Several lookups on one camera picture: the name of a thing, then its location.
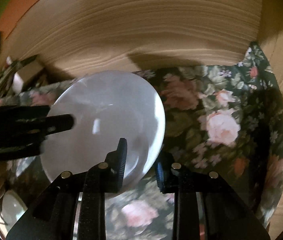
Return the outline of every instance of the floral fabric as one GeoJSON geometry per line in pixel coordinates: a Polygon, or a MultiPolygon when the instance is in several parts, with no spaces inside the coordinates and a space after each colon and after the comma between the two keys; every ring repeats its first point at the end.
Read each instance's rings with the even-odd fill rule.
{"type": "MultiPolygon", "coordinates": [[[[136,74],[153,85],[163,101],[163,150],[192,171],[217,171],[266,227],[283,189],[283,98],[257,43],[233,66],[136,74]]],[[[0,105],[50,105],[60,92],[39,88],[23,100],[1,99],[0,105]]],[[[105,205],[107,239],[171,239],[174,196],[161,194],[153,176],[105,205]]]]}

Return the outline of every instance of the bowl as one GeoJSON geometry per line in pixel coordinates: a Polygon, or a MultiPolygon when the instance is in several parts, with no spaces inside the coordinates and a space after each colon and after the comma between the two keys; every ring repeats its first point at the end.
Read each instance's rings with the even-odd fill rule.
{"type": "Polygon", "coordinates": [[[72,130],[49,135],[40,156],[52,182],[63,171],[73,174],[103,162],[127,140],[123,191],[134,187],[156,160],[165,132],[165,112],[156,90],[127,72],[86,76],[67,89],[48,116],[72,114],[72,130]]]}

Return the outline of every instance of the metal screw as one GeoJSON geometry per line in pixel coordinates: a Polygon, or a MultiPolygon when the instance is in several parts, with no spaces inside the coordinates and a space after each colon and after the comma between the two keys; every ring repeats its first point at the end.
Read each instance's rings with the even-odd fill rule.
{"type": "Polygon", "coordinates": [[[173,163],[173,164],[172,164],[172,168],[173,168],[174,170],[179,170],[181,167],[182,167],[182,166],[181,166],[180,163],[173,163]]]}
{"type": "Polygon", "coordinates": [[[63,179],[67,179],[71,176],[70,171],[63,171],[60,175],[63,179]]]}
{"type": "Polygon", "coordinates": [[[211,171],[209,173],[209,176],[212,178],[212,179],[217,179],[218,178],[218,173],[216,171],[211,171]]]}
{"type": "Polygon", "coordinates": [[[98,168],[100,168],[102,170],[107,169],[108,168],[108,163],[106,163],[106,162],[99,163],[98,164],[98,168]]]}

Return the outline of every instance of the floral tablecloth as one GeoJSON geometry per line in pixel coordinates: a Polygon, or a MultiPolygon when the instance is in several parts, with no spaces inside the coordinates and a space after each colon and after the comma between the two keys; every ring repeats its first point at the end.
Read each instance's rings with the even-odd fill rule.
{"type": "MultiPolygon", "coordinates": [[[[177,66],[136,72],[154,86],[166,114],[164,151],[192,171],[217,171],[266,227],[283,189],[283,97],[269,62],[252,42],[233,66],[177,66]]],[[[3,105],[52,105],[73,81],[3,105]]],[[[154,177],[106,201],[107,239],[171,239],[173,194],[154,177]]]]}

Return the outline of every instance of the white bowl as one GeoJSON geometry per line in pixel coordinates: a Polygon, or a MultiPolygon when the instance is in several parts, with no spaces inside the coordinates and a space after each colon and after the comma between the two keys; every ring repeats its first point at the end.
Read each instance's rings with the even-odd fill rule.
{"type": "Polygon", "coordinates": [[[156,160],[165,132],[165,112],[156,90],[127,72],[104,71],[67,89],[49,116],[73,114],[72,130],[43,143],[43,169],[52,182],[61,172],[80,173],[105,160],[121,137],[128,151],[123,190],[134,187],[156,160]]]}

